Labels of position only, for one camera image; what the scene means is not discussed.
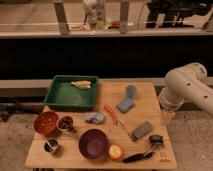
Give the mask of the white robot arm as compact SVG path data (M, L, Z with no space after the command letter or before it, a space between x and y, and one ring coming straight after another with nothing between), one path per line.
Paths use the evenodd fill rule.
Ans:
M174 68L165 75L166 86L158 95L163 126L173 119L185 100L213 116L213 88L205 84L206 79L206 68L196 62Z

